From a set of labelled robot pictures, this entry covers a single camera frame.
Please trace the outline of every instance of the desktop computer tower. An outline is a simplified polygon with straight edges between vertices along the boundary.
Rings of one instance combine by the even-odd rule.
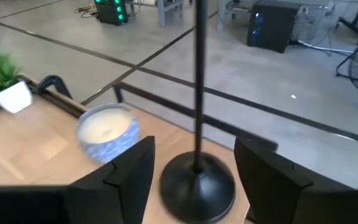
[[[125,0],[94,0],[100,22],[116,26],[128,22]]]
[[[247,45],[284,53],[300,4],[258,1],[252,6]]]

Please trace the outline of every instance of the black stand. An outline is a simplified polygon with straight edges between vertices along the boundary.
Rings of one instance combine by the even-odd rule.
[[[353,19],[352,22],[349,22],[345,18],[340,17],[339,20],[338,20],[338,23],[336,24],[336,27],[338,27],[339,24],[344,24],[349,29],[353,30],[356,34],[358,34],[358,13],[357,13],[357,15],[355,16],[355,18]]]
[[[335,75],[336,77],[342,77],[342,78],[351,79],[349,75],[343,75],[343,74],[341,74],[341,73],[339,72],[339,68],[341,68],[348,60],[350,60],[351,58],[353,58],[353,57],[355,56],[355,54],[357,54],[357,53],[358,53],[358,48],[356,48],[355,51],[354,51],[351,55],[347,56],[347,57],[345,58],[345,60],[343,60],[343,61],[336,67],[336,75]]]
[[[173,158],[160,178],[160,194],[167,210],[187,223],[214,223],[234,202],[234,179],[217,158],[201,152],[203,92],[208,0],[196,1],[196,120],[195,150]]]

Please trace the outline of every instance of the white wax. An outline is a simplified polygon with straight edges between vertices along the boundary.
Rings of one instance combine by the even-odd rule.
[[[78,137],[89,143],[108,142],[122,135],[131,125],[131,120],[131,115],[124,109],[105,109],[82,122]]]

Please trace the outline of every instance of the gray floor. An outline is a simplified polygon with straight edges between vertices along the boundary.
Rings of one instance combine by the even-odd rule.
[[[115,27],[100,24],[94,18],[82,19],[73,13],[74,8],[88,1],[64,0],[39,7],[51,2],[54,1],[0,1],[0,17],[3,17],[0,22],[119,58],[129,62],[129,66],[142,62],[194,25],[193,7],[188,4],[183,17],[172,12],[165,27],[158,26],[157,11],[147,7],[142,7],[128,24]],[[324,19],[311,43],[319,42],[338,16],[354,16],[358,4],[347,8],[348,5],[338,3],[334,15]],[[216,6],[216,1],[210,0],[209,13],[213,13]],[[334,77],[335,66],[344,57],[300,47],[289,47],[284,54],[248,47],[244,44],[247,29],[242,18],[240,14],[232,21],[227,16],[224,20],[227,26],[222,33],[216,31],[219,16],[209,20],[206,86],[358,134],[358,90],[348,80]],[[332,47],[346,50],[354,49],[358,40],[358,36],[345,27],[331,29],[330,38]],[[320,46],[328,47],[328,39]],[[3,26],[0,26],[0,48],[10,52],[22,65],[23,72],[30,76],[63,77],[78,101],[131,69]],[[144,67],[192,82],[193,54],[194,32],[191,32]],[[190,87],[141,71],[135,71],[124,81],[193,107]],[[138,96],[125,94],[125,97],[132,104],[193,129],[193,121],[186,116]],[[89,105],[112,101],[114,96],[108,91]],[[204,108],[210,116],[279,143],[279,154],[358,188],[358,142],[209,93]],[[207,138],[233,147],[234,136],[207,125],[204,130]]]

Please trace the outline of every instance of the wooden tabletop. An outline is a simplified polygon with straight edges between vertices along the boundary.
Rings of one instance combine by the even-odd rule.
[[[143,223],[179,223],[164,209],[158,181],[172,158],[193,150],[193,133],[145,111],[132,108],[132,112],[139,120],[140,139],[155,136],[156,140],[154,177]],[[39,96],[34,96],[33,104],[17,114],[0,110],[0,185],[70,184],[100,167],[78,147],[76,122],[75,117]],[[235,178],[236,199],[220,223],[243,223],[249,203],[233,152],[206,140],[203,150],[224,161]]]

